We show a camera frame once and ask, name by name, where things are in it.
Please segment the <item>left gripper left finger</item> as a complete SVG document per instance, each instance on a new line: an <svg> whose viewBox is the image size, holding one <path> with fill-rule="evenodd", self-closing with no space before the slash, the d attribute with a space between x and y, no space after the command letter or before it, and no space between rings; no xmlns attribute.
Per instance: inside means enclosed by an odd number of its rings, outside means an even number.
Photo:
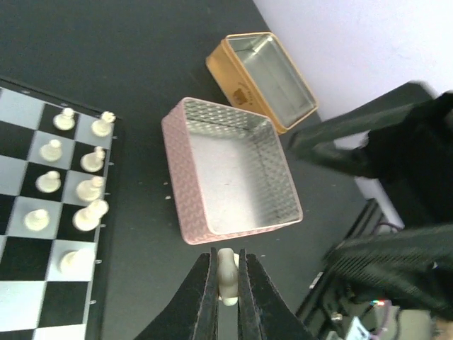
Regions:
<svg viewBox="0 0 453 340"><path fill-rule="evenodd" d="M201 254L167 306L137 339L217 339L217 250Z"/></svg>

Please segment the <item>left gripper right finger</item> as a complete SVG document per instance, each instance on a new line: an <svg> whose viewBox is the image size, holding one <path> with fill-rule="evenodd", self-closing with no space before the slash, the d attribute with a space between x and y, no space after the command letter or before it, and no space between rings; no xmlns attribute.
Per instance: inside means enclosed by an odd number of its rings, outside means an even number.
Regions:
<svg viewBox="0 0 453 340"><path fill-rule="evenodd" d="M310 340L314 336L288 308L255 254L239 253L239 339Z"/></svg>

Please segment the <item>white chess piece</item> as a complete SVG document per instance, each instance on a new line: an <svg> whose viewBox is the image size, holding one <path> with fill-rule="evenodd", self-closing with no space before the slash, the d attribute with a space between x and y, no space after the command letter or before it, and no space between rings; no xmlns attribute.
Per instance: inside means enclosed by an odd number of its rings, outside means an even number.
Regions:
<svg viewBox="0 0 453 340"><path fill-rule="evenodd" d="M59 263L59 269L63 274L75 274L83 272L93 262L91 249L70 251L63 255Z"/></svg>
<svg viewBox="0 0 453 340"><path fill-rule="evenodd" d="M55 162L62 158L62 143L53 139L47 144L41 146L39 150L40 156L47 162Z"/></svg>
<svg viewBox="0 0 453 340"><path fill-rule="evenodd" d="M104 178L101 176L93 176L92 178L82 181L76 187L76 195L84 202L92 202L100 198L103 186Z"/></svg>
<svg viewBox="0 0 453 340"><path fill-rule="evenodd" d="M72 219L73 226L84 232L94 230L101 223L102 217L108 210L109 204L105 200L94 200L74 214Z"/></svg>
<svg viewBox="0 0 453 340"><path fill-rule="evenodd" d="M233 306L238 302L238 270L239 255L231 248L222 248L217 253L219 284L219 299L226 306Z"/></svg>
<svg viewBox="0 0 453 340"><path fill-rule="evenodd" d="M72 108L64 108L59 114L53 118L53 125L58 130L68 131L75 126L74 110Z"/></svg>
<svg viewBox="0 0 453 340"><path fill-rule="evenodd" d="M58 171L48 171L37 178L35 185L40 192L53 193L61 186L60 174Z"/></svg>
<svg viewBox="0 0 453 340"><path fill-rule="evenodd" d="M50 214L46 209L30 211L24 217L24 225L31 231L39 232L45 229L50 223Z"/></svg>
<svg viewBox="0 0 453 340"><path fill-rule="evenodd" d="M105 151L102 147L95 147L94 151L82 156L80 165L84 171L94 173L103 168Z"/></svg>

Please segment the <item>white chess rook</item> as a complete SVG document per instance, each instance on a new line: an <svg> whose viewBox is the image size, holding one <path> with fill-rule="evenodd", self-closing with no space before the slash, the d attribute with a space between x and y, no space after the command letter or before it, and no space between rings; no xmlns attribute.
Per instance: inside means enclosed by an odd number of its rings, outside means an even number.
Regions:
<svg viewBox="0 0 453 340"><path fill-rule="evenodd" d="M91 130L97 137L107 137L113 130L116 116L110 111L104 111L100 118L91 124Z"/></svg>

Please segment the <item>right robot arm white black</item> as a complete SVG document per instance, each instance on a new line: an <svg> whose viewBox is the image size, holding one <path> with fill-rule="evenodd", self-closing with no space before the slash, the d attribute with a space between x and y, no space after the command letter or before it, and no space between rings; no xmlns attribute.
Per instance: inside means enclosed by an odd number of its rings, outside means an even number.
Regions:
<svg viewBox="0 0 453 340"><path fill-rule="evenodd" d="M410 81L369 103L295 132L298 159L377 180L404 228L346 239L326 271L409 309L452 318L452 92Z"/></svg>

